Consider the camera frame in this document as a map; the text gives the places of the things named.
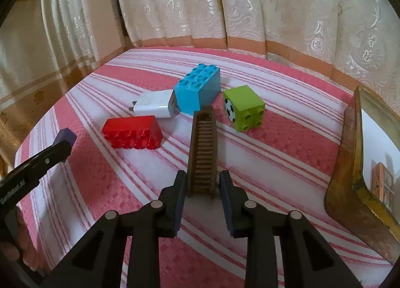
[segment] white power adapter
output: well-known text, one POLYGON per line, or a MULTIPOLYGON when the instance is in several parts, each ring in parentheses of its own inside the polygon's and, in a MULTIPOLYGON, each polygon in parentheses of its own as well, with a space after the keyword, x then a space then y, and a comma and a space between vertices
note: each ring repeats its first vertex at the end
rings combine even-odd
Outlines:
POLYGON ((132 102, 133 111, 136 116, 155 116, 156 118, 172 118, 177 108, 177 99, 173 89, 164 91, 144 92, 137 101, 132 102))

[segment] brown plastic block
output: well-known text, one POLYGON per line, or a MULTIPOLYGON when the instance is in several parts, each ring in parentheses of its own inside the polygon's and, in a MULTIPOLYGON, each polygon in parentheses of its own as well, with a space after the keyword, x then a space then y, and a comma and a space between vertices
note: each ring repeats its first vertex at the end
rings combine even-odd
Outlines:
POLYGON ((202 107, 193 115, 186 194, 215 196, 217 182, 217 126, 212 106, 202 107))
POLYGON ((382 163, 377 165, 372 170, 372 188, 371 192, 386 208, 390 211, 393 205, 393 176, 382 163))

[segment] striped tablecloth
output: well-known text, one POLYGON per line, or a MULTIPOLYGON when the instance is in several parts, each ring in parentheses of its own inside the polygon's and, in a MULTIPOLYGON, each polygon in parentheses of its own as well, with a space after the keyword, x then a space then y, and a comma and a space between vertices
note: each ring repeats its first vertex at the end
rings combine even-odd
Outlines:
MULTIPOLYGON (((391 266, 331 219, 323 198, 341 139, 351 96, 323 80, 264 59, 216 50, 132 49, 86 77, 60 99, 18 150, 15 164, 49 146, 70 128, 77 141, 66 164, 51 169, 21 202, 34 244, 52 269, 110 209, 127 213, 156 199, 186 170, 192 117, 159 119, 164 141, 151 150, 112 149, 101 128, 108 118, 131 115, 144 91, 173 88, 198 63, 221 68, 221 89, 248 84, 265 102, 261 128, 237 133, 214 101, 218 170, 266 208, 301 210, 350 267, 364 287, 377 287, 391 266)), ((181 230, 160 239, 161 286, 243 287, 245 239, 233 239, 217 197, 186 198, 181 230)), ((284 286, 278 252, 279 284, 284 286)), ((121 286, 126 285, 127 256, 121 286)))

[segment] red toy brick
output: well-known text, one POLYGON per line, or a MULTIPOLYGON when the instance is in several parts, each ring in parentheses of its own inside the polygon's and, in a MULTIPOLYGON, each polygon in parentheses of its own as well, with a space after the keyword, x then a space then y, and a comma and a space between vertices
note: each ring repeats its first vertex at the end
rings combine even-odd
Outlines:
POLYGON ((154 115, 108 119, 101 132, 113 148, 157 149, 163 139, 154 115))

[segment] green toy brick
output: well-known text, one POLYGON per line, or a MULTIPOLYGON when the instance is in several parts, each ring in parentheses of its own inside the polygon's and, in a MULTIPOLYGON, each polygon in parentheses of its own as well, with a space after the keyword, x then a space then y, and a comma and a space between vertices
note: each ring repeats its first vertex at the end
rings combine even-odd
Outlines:
POLYGON ((236 131, 247 131, 261 125, 265 102, 248 85, 224 90, 223 104, 236 131))

